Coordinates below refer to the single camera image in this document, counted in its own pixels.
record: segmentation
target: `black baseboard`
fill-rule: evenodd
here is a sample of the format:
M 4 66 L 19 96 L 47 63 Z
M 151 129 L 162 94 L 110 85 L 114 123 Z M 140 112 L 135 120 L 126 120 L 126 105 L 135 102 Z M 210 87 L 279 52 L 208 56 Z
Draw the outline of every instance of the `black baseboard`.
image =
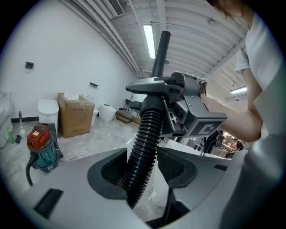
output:
M 22 122 L 32 122 L 32 121 L 39 121 L 39 117 L 26 117 L 26 118 L 22 118 Z M 19 123 L 20 119 L 19 118 L 13 118 L 11 119 L 12 123 Z

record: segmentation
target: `toilet brush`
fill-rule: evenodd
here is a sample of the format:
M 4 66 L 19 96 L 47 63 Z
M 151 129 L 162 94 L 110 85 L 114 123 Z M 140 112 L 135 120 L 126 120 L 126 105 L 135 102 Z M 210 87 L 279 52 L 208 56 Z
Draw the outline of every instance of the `toilet brush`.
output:
M 25 129 L 23 128 L 23 126 L 22 126 L 22 112 L 21 111 L 19 111 L 19 120 L 20 120 L 20 136 L 22 137 L 22 138 L 25 138 L 26 136 L 25 136 L 25 133 L 26 133 L 26 131 L 25 131 Z

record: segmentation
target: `air vent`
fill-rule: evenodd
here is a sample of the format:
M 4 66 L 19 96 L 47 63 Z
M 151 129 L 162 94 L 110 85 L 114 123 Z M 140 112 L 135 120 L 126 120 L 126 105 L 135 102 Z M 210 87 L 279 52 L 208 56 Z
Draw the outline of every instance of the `air vent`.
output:
M 114 17 L 124 14 L 124 10 L 118 0 L 103 0 L 103 2 Z

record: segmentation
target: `fluorescent light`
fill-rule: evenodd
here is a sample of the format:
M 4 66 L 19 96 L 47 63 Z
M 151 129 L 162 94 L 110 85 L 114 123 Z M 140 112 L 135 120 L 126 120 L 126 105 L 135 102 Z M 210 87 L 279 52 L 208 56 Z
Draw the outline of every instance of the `fluorescent light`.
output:
M 155 59 L 155 45 L 154 45 L 154 36 L 153 36 L 153 27 L 151 25 L 144 25 L 144 32 L 147 40 L 147 45 L 149 49 L 149 54 L 151 59 Z
M 238 93 L 242 93 L 242 92 L 246 92 L 246 86 L 242 87 L 242 88 L 238 88 L 238 89 L 234 89 L 231 91 L 231 94 L 238 94 Z

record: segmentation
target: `green bottle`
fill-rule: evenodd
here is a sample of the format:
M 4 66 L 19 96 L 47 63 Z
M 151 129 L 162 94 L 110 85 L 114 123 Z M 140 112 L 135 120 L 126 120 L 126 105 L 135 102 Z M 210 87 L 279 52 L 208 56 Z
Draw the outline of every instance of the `green bottle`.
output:
M 13 138 L 13 135 L 12 135 L 12 132 L 10 131 L 9 127 L 7 127 L 7 131 L 8 131 L 8 139 L 9 139 L 9 142 L 14 144 L 15 143 L 15 140 Z

